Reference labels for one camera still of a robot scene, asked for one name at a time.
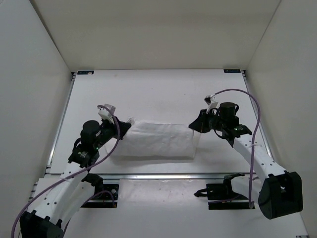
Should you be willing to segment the white pleated skirt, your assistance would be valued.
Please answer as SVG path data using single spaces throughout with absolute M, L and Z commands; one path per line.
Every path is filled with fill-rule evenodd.
M 111 154 L 120 159 L 194 159 L 200 134 L 185 124 L 129 118 L 131 124 Z

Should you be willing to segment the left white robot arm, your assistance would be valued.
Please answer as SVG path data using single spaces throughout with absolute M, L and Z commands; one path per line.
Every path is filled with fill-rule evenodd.
M 82 126 L 72 153 L 59 181 L 32 199 L 42 197 L 33 208 L 24 208 L 19 217 L 21 235 L 24 238 L 61 238 L 68 222 L 79 208 L 93 197 L 103 193 L 103 179 L 90 172 L 99 164 L 99 149 L 115 138 L 120 141 L 131 124 L 118 118 L 101 122 L 89 120 Z

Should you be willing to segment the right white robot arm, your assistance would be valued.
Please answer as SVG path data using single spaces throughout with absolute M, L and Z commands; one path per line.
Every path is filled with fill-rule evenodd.
M 232 102 L 210 103 L 202 109 L 189 128 L 199 132 L 220 132 L 219 138 L 226 140 L 248 162 L 258 180 L 249 188 L 251 177 L 241 173 L 226 175 L 223 179 L 222 194 L 230 201 L 238 195 L 258 204 L 262 214 L 275 219 L 303 210 L 302 180 L 297 172 L 288 172 L 275 162 L 253 141 L 250 129 L 239 122 L 239 106 Z

